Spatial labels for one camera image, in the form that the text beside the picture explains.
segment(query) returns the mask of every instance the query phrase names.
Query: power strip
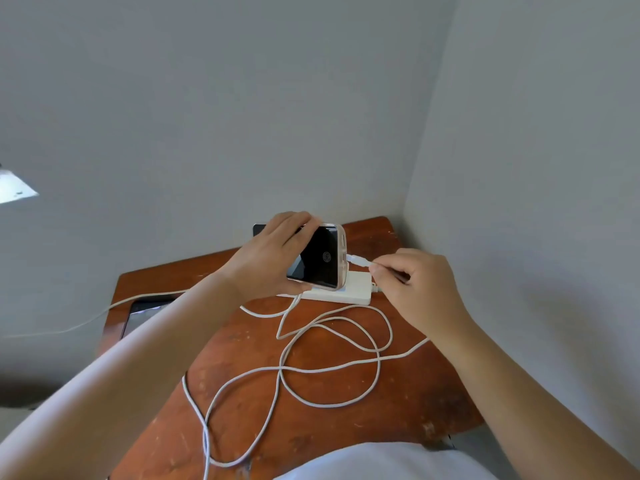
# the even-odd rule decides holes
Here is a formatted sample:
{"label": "power strip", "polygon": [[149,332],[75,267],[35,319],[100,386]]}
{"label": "power strip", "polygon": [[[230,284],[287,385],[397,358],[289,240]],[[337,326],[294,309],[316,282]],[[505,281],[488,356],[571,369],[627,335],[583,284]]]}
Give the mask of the power strip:
{"label": "power strip", "polygon": [[368,305],[371,303],[372,281],[371,273],[363,271],[347,271],[346,284],[337,291],[327,291],[320,288],[302,293],[302,299],[317,301],[332,301],[334,303],[350,303],[352,305]]}

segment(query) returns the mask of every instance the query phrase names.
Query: tangled cable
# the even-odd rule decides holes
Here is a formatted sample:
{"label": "tangled cable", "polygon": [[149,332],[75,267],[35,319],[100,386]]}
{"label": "tangled cable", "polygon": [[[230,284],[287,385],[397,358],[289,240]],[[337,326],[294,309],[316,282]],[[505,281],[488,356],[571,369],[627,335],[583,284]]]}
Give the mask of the tangled cable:
{"label": "tangled cable", "polygon": [[[389,323],[389,320],[388,320],[387,316],[382,312],[382,310],[379,310],[375,306],[368,306],[368,305],[349,305],[349,306],[343,306],[342,308],[338,308],[337,310],[331,310],[329,312],[325,312],[325,313],[323,313],[321,315],[318,315],[315,319],[311,320],[311,322],[309,322],[304,327],[299,328],[298,330],[290,331],[290,332],[288,332],[288,333],[286,333],[284,335],[281,335],[282,327],[284,326],[284,322],[285,322],[288,314],[297,306],[297,304],[299,304],[300,299],[301,299],[301,297],[300,297],[300,295],[298,295],[297,297],[293,298],[293,301],[291,302],[290,306],[286,310],[284,310],[283,312],[276,313],[276,314],[271,314],[271,315],[261,315],[261,314],[258,314],[258,313],[254,313],[254,312],[252,312],[250,310],[247,310],[244,306],[240,307],[242,309],[242,311],[244,311],[245,313],[247,313],[247,314],[249,314],[251,316],[254,316],[256,318],[276,318],[276,317],[282,316],[282,319],[280,320],[280,325],[278,327],[278,331],[276,332],[276,339],[277,340],[281,340],[281,339],[285,339],[287,337],[290,337],[292,335],[293,335],[293,338],[284,347],[284,350],[282,351],[282,354],[280,355],[280,362],[279,362],[279,364],[277,366],[258,367],[256,369],[252,369],[251,371],[244,372],[244,373],[240,374],[239,376],[236,376],[233,379],[230,379],[227,382],[225,382],[222,385],[222,387],[220,387],[220,389],[218,390],[216,395],[213,396],[213,400],[211,401],[211,404],[209,405],[209,409],[207,409],[207,412],[204,415],[202,414],[200,409],[198,409],[198,405],[195,403],[195,401],[193,400],[193,398],[191,397],[191,395],[189,393],[189,388],[187,386],[187,375],[185,374],[182,377],[182,388],[184,389],[184,393],[187,396],[187,400],[191,404],[191,407],[196,412],[196,415],[198,416],[198,419],[200,420],[200,423],[202,424],[202,450],[204,451],[204,454],[205,454],[205,469],[204,469],[204,479],[205,480],[206,480],[207,476],[209,475],[209,467],[210,467],[210,465],[215,465],[217,467],[235,467],[236,465],[242,463],[245,459],[247,459],[247,457],[249,457],[249,455],[252,453],[252,451],[255,448],[255,446],[260,441],[262,435],[264,434],[265,430],[267,429],[267,425],[269,424],[269,421],[271,420],[271,416],[273,415],[273,411],[275,409],[276,402],[278,400],[278,394],[280,392],[280,383],[281,382],[282,382],[282,385],[285,387],[285,389],[287,389],[301,403],[304,403],[304,404],[306,404],[308,406],[312,406],[314,408],[341,408],[342,406],[348,406],[349,404],[357,403],[359,400],[361,400],[364,396],[368,395],[368,393],[370,393],[373,390],[373,387],[375,387],[376,384],[378,383],[378,378],[380,377],[380,364],[381,364],[381,362],[383,360],[391,360],[391,359],[396,359],[396,358],[407,357],[407,355],[411,354],[416,349],[418,349],[419,347],[423,346],[425,343],[427,343],[429,341],[429,339],[423,339],[420,342],[418,342],[416,345],[411,347],[409,350],[407,350],[407,352],[404,352],[402,354],[380,356],[380,352],[383,352],[384,350],[389,348],[389,346],[391,345],[391,342],[393,341],[393,338],[394,338],[394,332],[391,329],[391,323]],[[387,342],[387,344],[384,345],[383,347],[378,347],[376,341],[373,339],[371,334],[368,331],[366,331],[362,325],[360,325],[359,323],[357,323],[356,321],[354,321],[354,320],[352,320],[350,318],[340,317],[340,316],[335,316],[334,315],[336,313],[343,312],[343,311],[348,310],[350,308],[369,308],[370,310],[374,310],[377,313],[379,313],[380,316],[382,316],[382,318],[387,323],[387,327],[389,329],[389,341]],[[362,330],[364,332],[364,334],[367,336],[367,338],[370,339],[370,341],[371,341],[371,343],[373,345],[373,348],[363,347],[363,346],[357,344],[356,342],[354,342],[352,339],[350,339],[350,338],[346,337],[345,335],[341,334],[340,332],[337,332],[337,331],[335,331],[335,330],[333,330],[333,329],[331,329],[331,328],[329,328],[329,327],[327,327],[326,325],[323,324],[324,322],[328,322],[328,321],[331,321],[331,320],[345,320],[345,321],[347,321],[349,323],[352,323],[352,324],[356,325],[356,327],[358,327],[360,330]],[[284,365],[286,360],[287,360],[287,357],[289,356],[289,352],[291,351],[291,348],[296,343],[296,341],[307,330],[309,330],[309,329],[311,329],[313,327],[324,328],[325,330],[331,332],[332,334],[337,335],[341,339],[345,339],[348,343],[350,343],[351,345],[354,345],[355,347],[359,348],[360,350],[363,350],[364,352],[375,353],[376,357],[375,358],[371,358],[371,359],[364,359],[364,360],[354,360],[354,361],[351,361],[351,362],[343,363],[341,365],[336,365],[334,367],[325,367],[324,369],[298,369],[297,367],[289,367],[288,365]],[[310,401],[307,401],[306,399],[304,399],[304,398],[300,397],[299,395],[297,395],[293,391],[293,389],[291,389],[291,387],[287,384],[286,380],[284,379],[284,374],[282,373],[283,371],[293,371],[293,372],[301,372],[302,374],[318,374],[320,372],[338,371],[340,369],[345,369],[346,367],[350,367],[352,365],[356,365],[356,364],[359,364],[359,363],[372,363],[372,362],[376,362],[378,367],[376,369],[376,377],[375,377],[375,379],[373,379],[373,382],[372,382],[371,386],[369,386],[369,388],[366,391],[364,391],[361,395],[357,396],[356,398],[350,399],[350,400],[345,401],[343,403],[337,403],[337,404],[317,404],[317,403],[312,403]],[[238,458],[236,460],[233,460],[233,461],[226,462],[226,463],[213,459],[211,457],[211,441],[210,441],[210,438],[209,438],[209,428],[208,428],[207,425],[209,423],[209,419],[211,417],[211,413],[212,413],[212,411],[214,409],[216,401],[218,400],[218,398],[222,394],[222,391],[224,391],[224,389],[226,389],[226,387],[228,387],[229,385],[233,384],[235,381],[237,381],[239,379],[242,379],[245,376],[253,374],[254,372],[261,372],[261,371],[278,371],[278,375],[276,377],[276,390],[275,390],[275,393],[273,395],[273,401],[271,402],[271,407],[270,407],[269,412],[267,414],[267,418],[265,419],[264,424],[262,425],[262,428],[261,428],[260,432],[255,437],[253,443],[251,443],[251,446],[249,446],[247,451],[244,452],[244,454],[242,456],[240,456],[240,458]]]}

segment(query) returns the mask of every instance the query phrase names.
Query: wall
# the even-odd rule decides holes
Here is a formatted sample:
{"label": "wall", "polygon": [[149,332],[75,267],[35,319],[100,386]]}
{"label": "wall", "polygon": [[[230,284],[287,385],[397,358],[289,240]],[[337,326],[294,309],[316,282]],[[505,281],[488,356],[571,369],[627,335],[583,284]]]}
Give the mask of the wall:
{"label": "wall", "polygon": [[460,0],[404,209],[480,325],[640,465],[640,0]]}
{"label": "wall", "polygon": [[[402,211],[456,0],[2,0],[0,335],[59,330],[119,274],[307,209]],[[104,319],[4,340],[0,379],[68,379]]]}

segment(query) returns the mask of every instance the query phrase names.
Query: worn table surface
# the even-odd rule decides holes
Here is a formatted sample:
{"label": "worn table surface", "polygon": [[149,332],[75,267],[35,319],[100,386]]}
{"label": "worn table surface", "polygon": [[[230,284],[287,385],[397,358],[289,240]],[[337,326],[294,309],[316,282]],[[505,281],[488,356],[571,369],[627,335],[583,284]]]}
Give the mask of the worn table surface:
{"label": "worn table surface", "polygon": [[[400,247],[386,217],[347,224],[344,228],[350,253],[373,259]],[[123,274],[112,303],[140,293],[187,289],[224,264],[233,252]],[[290,302],[288,298],[274,297],[253,301],[247,307],[258,313],[274,313]],[[394,331],[394,341],[383,355],[402,353],[423,338],[382,293],[374,294],[371,304],[386,313]],[[129,306],[124,304],[110,311],[100,352],[119,340]],[[284,332],[340,306],[302,300],[289,315]],[[356,308],[344,315],[363,324],[379,346],[387,343],[387,326],[375,311]],[[227,380],[256,367],[278,364],[285,346],[284,341],[275,338],[279,321],[279,318],[256,319],[238,310],[213,336],[188,371],[189,388],[201,410],[206,410]],[[332,327],[364,346],[371,346],[364,334],[347,322],[336,322]],[[372,356],[331,333],[311,329],[296,343],[287,364],[316,369]],[[288,372],[285,377],[295,391],[310,401],[338,403],[366,390],[375,371],[376,364],[368,363],[324,374]],[[268,412],[275,382],[276,372],[253,374],[225,395],[209,423],[212,454],[217,460],[235,460],[252,443]],[[338,409],[311,408],[281,388],[271,423],[251,459],[236,468],[212,467],[209,478],[268,479],[349,445],[389,441],[425,444],[478,426],[482,421],[456,371],[427,343],[408,357],[383,362],[377,386],[357,404]],[[202,429],[178,385],[111,478],[199,479],[203,468]]]}

